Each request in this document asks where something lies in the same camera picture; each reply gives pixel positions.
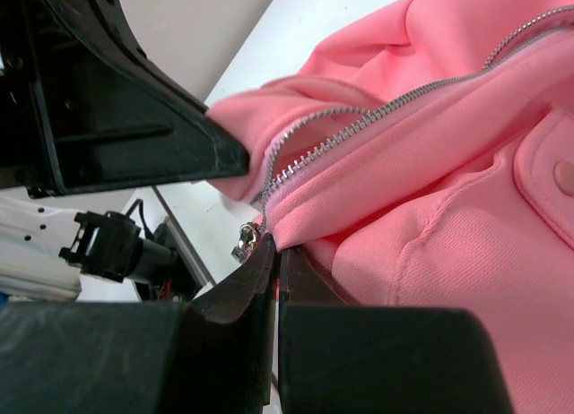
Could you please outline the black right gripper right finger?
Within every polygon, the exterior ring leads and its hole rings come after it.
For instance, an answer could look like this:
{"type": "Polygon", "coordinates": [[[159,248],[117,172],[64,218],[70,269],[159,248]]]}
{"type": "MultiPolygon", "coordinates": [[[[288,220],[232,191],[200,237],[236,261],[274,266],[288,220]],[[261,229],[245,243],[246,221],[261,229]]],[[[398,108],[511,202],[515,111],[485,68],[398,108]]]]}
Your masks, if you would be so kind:
{"type": "Polygon", "coordinates": [[[286,413],[510,413],[490,337],[460,309],[345,303],[305,252],[282,252],[278,382],[286,413]]]}

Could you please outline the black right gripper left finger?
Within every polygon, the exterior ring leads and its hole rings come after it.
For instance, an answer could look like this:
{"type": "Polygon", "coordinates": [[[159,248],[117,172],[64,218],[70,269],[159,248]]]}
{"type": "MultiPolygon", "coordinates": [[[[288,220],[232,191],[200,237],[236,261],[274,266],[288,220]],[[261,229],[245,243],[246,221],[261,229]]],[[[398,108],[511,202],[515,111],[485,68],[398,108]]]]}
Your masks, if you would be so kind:
{"type": "Polygon", "coordinates": [[[4,413],[259,413],[271,400],[275,244],[190,302],[1,310],[4,413]]]}

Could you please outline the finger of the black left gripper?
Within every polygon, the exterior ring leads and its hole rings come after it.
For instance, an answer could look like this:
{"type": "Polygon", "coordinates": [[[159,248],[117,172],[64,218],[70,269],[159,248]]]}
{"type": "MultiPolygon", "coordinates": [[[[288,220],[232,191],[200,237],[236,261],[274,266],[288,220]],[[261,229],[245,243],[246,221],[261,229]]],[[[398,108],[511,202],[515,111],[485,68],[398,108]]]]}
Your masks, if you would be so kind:
{"type": "Polygon", "coordinates": [[[93,194],[238,177],[248,152],[145,54],[120,0],[1,0],[1,186],[93,194]]]}

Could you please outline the pink zip jacket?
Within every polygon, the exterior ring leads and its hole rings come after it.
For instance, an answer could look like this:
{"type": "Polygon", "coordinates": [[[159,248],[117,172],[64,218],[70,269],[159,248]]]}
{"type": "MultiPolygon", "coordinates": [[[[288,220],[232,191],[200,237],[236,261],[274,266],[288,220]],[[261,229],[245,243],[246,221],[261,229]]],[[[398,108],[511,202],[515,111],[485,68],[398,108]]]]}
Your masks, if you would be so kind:
{"type": "Polygon", "coordinates": [[[398,0],[213,104],[214,186],[367,305],[462,307],[518,413],[573,410],[573,0],[398,0]]]}

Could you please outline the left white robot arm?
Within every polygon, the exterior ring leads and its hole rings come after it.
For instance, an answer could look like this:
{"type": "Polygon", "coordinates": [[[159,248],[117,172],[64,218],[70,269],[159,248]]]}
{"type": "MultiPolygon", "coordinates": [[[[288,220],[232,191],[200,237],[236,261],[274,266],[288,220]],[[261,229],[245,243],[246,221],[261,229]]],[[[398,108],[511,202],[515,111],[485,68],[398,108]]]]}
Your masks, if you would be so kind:
{"type": "Polygon", "coordinates": [[[144,203],[98,214],[45,197],[236,177],[244,146],[151,62],[120,0],[1,0],[1,290],[74,300],[83,275],[154,299],[200,289],[144,203]]]}

